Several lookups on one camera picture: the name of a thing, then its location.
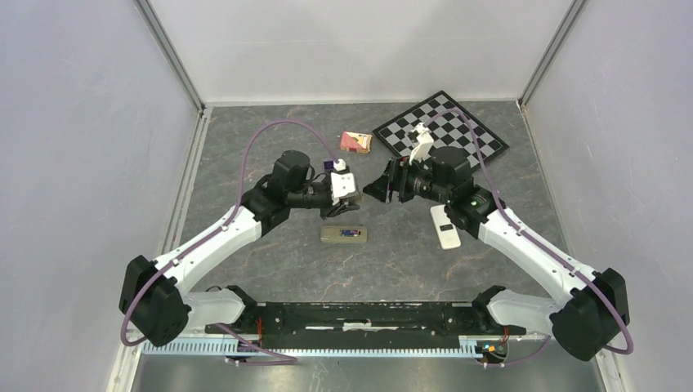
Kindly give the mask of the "red and white remote control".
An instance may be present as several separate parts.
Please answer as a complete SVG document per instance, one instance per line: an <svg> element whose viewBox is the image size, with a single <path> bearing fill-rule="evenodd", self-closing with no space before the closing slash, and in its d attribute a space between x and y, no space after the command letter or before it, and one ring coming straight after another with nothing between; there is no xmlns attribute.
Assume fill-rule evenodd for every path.
<svg viewBox="0 0 693 392"><path fill-rule="evenodd" d="M451 222L445 212L444 205L436 205L430 208L432 222L440 247L443 250L452 250L462 245L456 226Z"/></svg>

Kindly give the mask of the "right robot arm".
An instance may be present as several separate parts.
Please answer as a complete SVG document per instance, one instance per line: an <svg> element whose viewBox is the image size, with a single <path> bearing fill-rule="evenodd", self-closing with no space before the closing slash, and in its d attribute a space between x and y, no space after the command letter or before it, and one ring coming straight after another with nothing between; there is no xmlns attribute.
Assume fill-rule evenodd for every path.
<svg viewBox="0 0 693 392"><path fill-rule="evenodd" d="M437 149L424 162L393 158L364 192L383 203L420 197L441 204L450 225L504 254L548 294L540 298L493 286L476 298L472 323L478 331L523 327L553 337L582 361L602 350L617 352L610 342L622 334L626 346L620 353L632 353L624 277L612 268L599 272L542 238L502 200L476 184L459 149Z"/></svg>

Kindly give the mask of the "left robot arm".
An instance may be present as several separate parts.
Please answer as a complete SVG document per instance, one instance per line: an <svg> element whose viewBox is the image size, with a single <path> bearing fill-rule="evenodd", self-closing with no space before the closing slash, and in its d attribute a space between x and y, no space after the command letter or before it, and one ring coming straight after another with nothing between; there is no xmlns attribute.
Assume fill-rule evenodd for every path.
<svg viewBox="0 0 693 392"><path fill-rule="evenodd" d="M236 332L256 324L257 311L240 294L193 287L222 261L284 223L293 209L316 209L323 219L358 209L355 175L338 159L321 178L310 177L311 161L288 150L272 172L245 191L217 222L187 243L155 257L136 256L126 267L118 302L126 346L145 341L160 347L188 327L224 323Z"/></svg>

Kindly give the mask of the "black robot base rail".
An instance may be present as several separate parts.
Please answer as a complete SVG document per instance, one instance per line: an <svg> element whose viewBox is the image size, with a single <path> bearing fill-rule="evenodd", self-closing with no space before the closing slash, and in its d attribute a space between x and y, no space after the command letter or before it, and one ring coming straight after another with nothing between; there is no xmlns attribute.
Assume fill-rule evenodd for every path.
<svg viewBox="0 0 693 392"><path fill-rule="evenodd" d="M479 358L491 343L526 333L494 321L477 301L261 303L237 286L231 291L245 304L243 313L204 331L243 337L238 357L255 354L253 343L287 356Z"/></svg>

